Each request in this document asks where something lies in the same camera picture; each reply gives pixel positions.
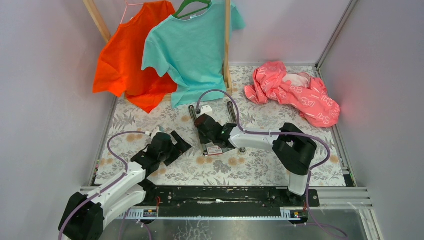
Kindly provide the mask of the beige and black stapler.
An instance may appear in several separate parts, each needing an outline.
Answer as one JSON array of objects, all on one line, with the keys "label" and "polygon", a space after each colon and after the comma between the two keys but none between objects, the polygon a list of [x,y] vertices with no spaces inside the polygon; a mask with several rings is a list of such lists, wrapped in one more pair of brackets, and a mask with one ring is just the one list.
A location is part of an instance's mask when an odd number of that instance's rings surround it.
[{"label": "beige and black stapler", "polygon": [[[190,105],[188,107],[188,109],[189,109],[190,116],[191,116],[193,122],[195,123],[196,120],[197,120],[197,113],[196,113],[195,107],[193,105]],[[198,133],[199,141],[200,141],[200,144],[201,144],[201,147],[202,147],[202,154],[205,157],[207,157],[209,155],[208,148],[206,146],[206,144],[208,143],[207,139],[204,137],[204,135],[198,129],[197,129],[197,133]]]}]

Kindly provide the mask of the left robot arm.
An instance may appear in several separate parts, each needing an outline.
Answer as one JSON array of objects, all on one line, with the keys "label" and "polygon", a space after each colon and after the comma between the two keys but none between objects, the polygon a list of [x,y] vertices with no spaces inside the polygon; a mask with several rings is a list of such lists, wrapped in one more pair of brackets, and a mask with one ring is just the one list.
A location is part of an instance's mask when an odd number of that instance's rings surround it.
[{"label": "left robot arm", "polygon": [[68,200],[58,226],[58,239],[98,240],[104,229],[130,208],[148,206],[155,200],[156,186],[148,177],[161,164],[169,166],[191,149],[176,131],[146,132],[151,142],[135,154],[124,169],[106,183],[89,191],[76,192]]}]

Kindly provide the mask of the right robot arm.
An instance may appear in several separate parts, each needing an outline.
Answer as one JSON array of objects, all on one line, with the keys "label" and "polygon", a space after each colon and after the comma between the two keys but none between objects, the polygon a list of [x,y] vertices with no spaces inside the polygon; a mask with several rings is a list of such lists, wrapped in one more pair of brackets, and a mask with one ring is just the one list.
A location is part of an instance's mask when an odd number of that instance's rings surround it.
[{"label": "right robot arm", "polygon": [[253,128],[242,130],[235,123],[221,125],[207,114],[198,117],[194,125],[209,141],[221,148],[253,148],[274,153],[290,172],[287,201],[299,206],[307,199],[308,172],[317,144],[295,125],[285,123],[279,131],[274,132],[259,132]]}]

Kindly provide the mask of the white red staple box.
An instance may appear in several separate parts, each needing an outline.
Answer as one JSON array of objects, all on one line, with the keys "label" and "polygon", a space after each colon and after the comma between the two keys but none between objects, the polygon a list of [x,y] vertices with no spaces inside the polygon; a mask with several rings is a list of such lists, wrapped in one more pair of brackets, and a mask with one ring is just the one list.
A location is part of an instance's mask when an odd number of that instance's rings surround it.
[{"label": "white red staple box", "polygon": [[221,155],[223,154],[223,149],[219,146],[209,146],[207,147],[207,153],[209,156]]}]

